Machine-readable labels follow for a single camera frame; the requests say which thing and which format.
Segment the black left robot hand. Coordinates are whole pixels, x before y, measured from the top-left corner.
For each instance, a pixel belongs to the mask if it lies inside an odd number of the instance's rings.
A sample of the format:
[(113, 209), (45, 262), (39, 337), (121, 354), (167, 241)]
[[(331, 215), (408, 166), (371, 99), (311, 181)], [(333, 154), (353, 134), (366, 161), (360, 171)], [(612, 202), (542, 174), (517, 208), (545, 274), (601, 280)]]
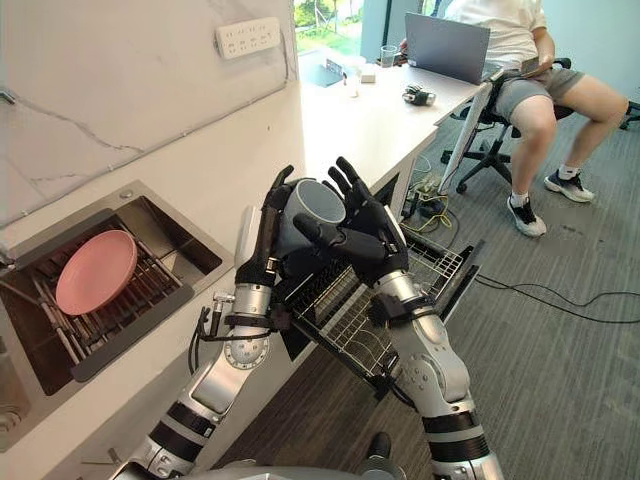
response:
[(236, 284), (274, 286), (274, 245), (282, 211), (293, 190), (285, 180), (293, 171), (294, 167), (288, 165), (277, 174), (260, 209), (245, 209), (235, 252)]

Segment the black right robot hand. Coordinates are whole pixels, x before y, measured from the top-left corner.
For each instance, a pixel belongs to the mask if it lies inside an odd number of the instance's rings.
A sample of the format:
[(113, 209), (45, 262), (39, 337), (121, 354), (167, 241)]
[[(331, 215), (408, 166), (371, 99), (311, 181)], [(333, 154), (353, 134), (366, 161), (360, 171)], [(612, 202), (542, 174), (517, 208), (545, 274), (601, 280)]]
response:
[(320, 256), (348, 261), (369, 287), (388, 274), (406, 272), (406, 241), (387, 206), (375, 198), (344, 157), (337, 158), (328, 174), (341, 192), (345, 219), (333, 225), (299, 213), (293, 218), (295, 228)]

